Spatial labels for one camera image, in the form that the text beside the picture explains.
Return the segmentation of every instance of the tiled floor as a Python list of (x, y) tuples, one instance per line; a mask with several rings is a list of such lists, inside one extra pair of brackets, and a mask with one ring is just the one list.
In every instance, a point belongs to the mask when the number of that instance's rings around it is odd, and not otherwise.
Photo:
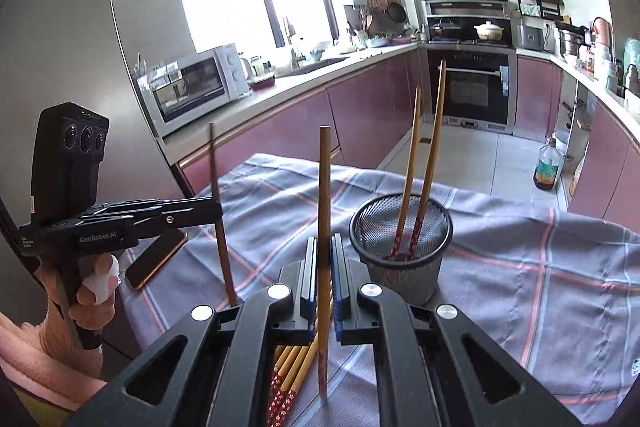
[[(431, 137), (430, 124), (422, 124), (421, 137)], [(508, 200), (565, 210), (564, 199), (558, 197), (556, 191), (546, 192), (533, 184), (533, 171), (541, 147), (542, 143), (506, 134), (444, 125), (440, 132), (434, 181)], [(418, 145), (415, 157), (417, 178), (424, 175), (429, 149), (428, 144)], [(385, 170), (405, 175), (408, 158), (407, 141)]]

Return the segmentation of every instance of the countertop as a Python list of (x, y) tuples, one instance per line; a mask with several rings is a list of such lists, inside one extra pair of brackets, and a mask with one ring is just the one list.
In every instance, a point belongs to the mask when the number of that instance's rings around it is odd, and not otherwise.
[(615, 93), (610, 92), (602, 84), (593, 78), (591, 73), (584, 70), (575, 70), (564, 58), (545, 52), (535, 52), (531, 50), (517, 49), (517, 54), (521, 57), (539, 58), (548, 60), (569, 73), (583, 86), (587, 87), (602, 104), (618, 119), (625, 127), (628, 134), (640, 144), (640, 98), (627, 90), (623, 100)]
[[(338, 64), (326, 66), (311, 73), (277, 78), (273, 87), (256, 92), (250, 91), (242, 98), (234, 100), (171, 133), (164, 138), (164, 141), (160, 142), (160, 147), (169, 165), (173, 165), (209, 142), (210, 122), (214, 123), (215, 138), (218, 138), (261, 113), (321, 87), (336, 78), (367, 68), (395, 55), (415, 50), (417, 47), (417, 43), (412, 43), (364, 50), (347, 55), (347, 59)], [(329, 48), (322, 58), (335, 56), (338, 56), (336, 51)]]

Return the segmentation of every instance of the mesh metal cup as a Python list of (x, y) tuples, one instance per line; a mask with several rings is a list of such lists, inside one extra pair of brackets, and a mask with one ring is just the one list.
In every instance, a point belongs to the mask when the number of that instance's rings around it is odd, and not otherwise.
[[(413, 258), (386, 259), (396, 237), (401, 205), (402, 194), (367, 201), (351, 218), (349, 239), (369, 267), (373, 282), (392, 289), (409, 304), (423, 306), (438, 288), (442, 255), (451, 242), (453, 224), (449, 211), (430, 198)], [(420, 196), (412, 194), (398, 250), (400, 258), (406, 256), (419, 205)]]

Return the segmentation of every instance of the white finger bandage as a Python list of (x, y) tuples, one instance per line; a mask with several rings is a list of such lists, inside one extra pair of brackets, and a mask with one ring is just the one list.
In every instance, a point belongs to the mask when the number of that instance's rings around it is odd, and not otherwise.
[(111, 277), (118, 277), (120, 273), (118, 260), (114, 255), (111, 255), (111, 259), (113, 259), (113, 263), (111, 264), (111, 269), (108, 273), (105, 275), (98, 275), (96, 272), (92, 272), (82, 281), (82, 284), (94, 293), (96, 304), (102, 304), (109, 298), (109, 279)]

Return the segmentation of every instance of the microwave oven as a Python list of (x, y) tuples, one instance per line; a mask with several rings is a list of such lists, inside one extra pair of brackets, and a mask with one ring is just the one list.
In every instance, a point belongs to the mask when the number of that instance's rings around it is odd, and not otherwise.
[(137, 83), (159, 138), (249, 91), (234, 44), (153, 68)]

